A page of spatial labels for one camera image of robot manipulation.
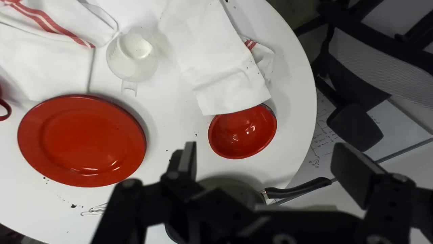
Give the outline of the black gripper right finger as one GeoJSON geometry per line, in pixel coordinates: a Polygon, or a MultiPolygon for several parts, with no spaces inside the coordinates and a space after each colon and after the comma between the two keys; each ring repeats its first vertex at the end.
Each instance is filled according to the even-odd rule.
{"type": "Polygon", "coordinates": [[[362,151],[343,142],[334,145],[330,169],[361,208],[368,207],[377,178],[387,173],[362,151]]]}

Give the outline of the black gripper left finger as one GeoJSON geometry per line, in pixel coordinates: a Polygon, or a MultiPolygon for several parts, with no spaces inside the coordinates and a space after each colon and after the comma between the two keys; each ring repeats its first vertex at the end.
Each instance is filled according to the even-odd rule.
{"type": "Polygon", "coordinates": [[[169,160],[169,165],[166,169],[166,176],[173,180],[180,177],[194,180],[196,169],[197,169],[196,142],[189,141],[185,143],[182,149],[177,149],[171,153],[171,157],[169,160]]]}

